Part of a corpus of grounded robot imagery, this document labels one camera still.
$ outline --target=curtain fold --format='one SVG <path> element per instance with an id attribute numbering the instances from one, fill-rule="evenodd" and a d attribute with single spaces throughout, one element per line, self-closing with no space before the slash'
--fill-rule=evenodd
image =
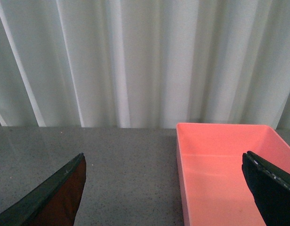
<path id="1" fill-rule="evenodd" d="M 290 129 L 290 0 L 0 0 L 0 125 Z"/>

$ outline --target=speckled gray surface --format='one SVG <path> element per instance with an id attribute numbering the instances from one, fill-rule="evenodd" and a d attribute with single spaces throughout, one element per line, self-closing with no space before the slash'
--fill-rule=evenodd
<path id="1" fill-rule="evenodd" d="M 75 226 L 183 225 L 174 129 L 0 127 L 0 212 L 80 152 Z"/>

